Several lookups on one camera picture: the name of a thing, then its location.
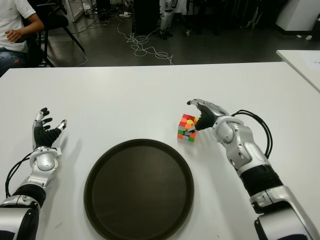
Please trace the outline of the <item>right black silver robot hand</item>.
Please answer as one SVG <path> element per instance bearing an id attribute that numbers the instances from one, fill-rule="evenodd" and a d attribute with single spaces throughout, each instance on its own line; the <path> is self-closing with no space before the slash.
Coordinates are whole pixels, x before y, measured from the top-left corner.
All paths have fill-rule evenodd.
<path id="1" fill-rule="evenodd" d="M 195 133 L 196 131 L 211 128 L 218 118 L 230 115 L 219 105 L 199 98 L 189 100 L 186 104 L 194 105 L 200 111 L 200 117 L 197 123 L 185 132 L 186 136 L 189 136 Z"/>

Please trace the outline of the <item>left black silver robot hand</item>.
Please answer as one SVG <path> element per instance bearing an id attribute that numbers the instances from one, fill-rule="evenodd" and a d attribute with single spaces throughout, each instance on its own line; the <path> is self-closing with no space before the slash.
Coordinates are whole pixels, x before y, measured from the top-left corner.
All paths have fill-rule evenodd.
<path id="1" fill-rule="evenodd" d="M 53 118 L 47 117 L 50 111 L 47 107 L 42 108 L 37 114 L 32 125 L 32 149 L 39 147 L 51 148 L 53 143 L 59 138 L 67 127 L 67 120 L 64 119 L 55 128 L 51 128 L 50 123 Z"/>

